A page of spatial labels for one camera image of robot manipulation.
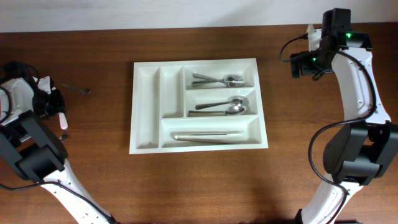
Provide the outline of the pink plastic knife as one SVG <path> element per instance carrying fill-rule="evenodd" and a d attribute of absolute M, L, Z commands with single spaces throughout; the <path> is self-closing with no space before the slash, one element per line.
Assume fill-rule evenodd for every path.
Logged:
<path fill-rule="evenodd" d="M 65 114 L 59 113 L 58 118 L 59 118 L 60 128 L 62 130 L 67 130 L 68 129 L 68 121 L 67 121 Z"/>

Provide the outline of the dark small teaspoon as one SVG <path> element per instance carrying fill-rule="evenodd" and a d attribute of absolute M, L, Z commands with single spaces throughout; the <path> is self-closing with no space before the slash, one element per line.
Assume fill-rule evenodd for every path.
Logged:
<path fill-rule="evenodd" d="M 89 95 L 91 93 L 89 88 L 80 88 L 77 86 L 67 85 L 65 83 L 61 83 L 60 85 L 71 90 L 79 91 L 82 95 Z"/>

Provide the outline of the steel tablespoon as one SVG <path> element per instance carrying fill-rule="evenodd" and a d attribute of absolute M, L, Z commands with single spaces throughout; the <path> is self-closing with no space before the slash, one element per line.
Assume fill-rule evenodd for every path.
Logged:
<path fill-rule="evenodd" d="M 196 105 L 195 109 L 202 110 L 205 108 L 210 108 L 210 107 L 220 106 L 220 105 L 247 106 L 248 104 L 249 104 L 249 100 L 246 97 L 232 96 L 232 97 L 228 98 L 226 101 L 222 101 L 219 103 L 207 103 L 207 104 Z"/>
<path fill-rule="evenodd" d="M 246 109 L 242 106 L 230 106 L 224 111 L 192 111 L 188 112 L 188 116 L 232 116 L 241 115 L 246 112 Z"/>

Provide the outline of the steel tongs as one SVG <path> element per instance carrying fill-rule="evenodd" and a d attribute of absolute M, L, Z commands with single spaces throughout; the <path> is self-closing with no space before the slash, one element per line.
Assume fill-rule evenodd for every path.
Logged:
<path fill-rule="evenodd" d="M 203 142 L 214 144 L 237 144 L 243 136 L 239 131 L 228 132 L 195 132 L 195 133 L 171 133 L 171 137 L 176 141 Z"/>

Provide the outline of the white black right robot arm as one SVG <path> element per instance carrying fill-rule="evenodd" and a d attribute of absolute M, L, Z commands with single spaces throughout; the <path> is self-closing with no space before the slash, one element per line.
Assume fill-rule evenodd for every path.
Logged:
<path fill-rule="evenodd" d="M 334 73 L 344 119 L 310 140 L 308 161 L 322 182 L 295 222 L 335 223 L 348 200 L 390 166 L 397 154 L 397 125 L 379 97 L 369 35 L 352 29 L 349 9 L 326 11 L 321 28 L 309 25 L 301 39 L 308 40 L 308 50 L 287 59 L 292 76 L 311 75 L 317 81 Z"/>

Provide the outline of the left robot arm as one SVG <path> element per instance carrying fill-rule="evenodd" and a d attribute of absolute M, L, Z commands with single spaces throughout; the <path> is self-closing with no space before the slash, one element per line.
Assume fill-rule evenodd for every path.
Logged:
<path fill-rule="evenodd" d="M 11 61 L 1 67 L 1 157 L 22 179 L 26 189 L 42 187 L 51 193 L 78 223 L 116 223 L 73 173 L 60 137 L 45 121 L 56 116 L 68 128 L 63 96 L 50 76 L 41 77 L 33 66 Z"/>

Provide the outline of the white cutlery tray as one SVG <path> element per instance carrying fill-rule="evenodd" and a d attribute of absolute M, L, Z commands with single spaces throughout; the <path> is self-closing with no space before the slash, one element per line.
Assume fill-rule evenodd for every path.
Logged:
<path fill-rule="evenodd" d="M 268 146 L 256 59 L 134 64 L 131 154 Z"/>

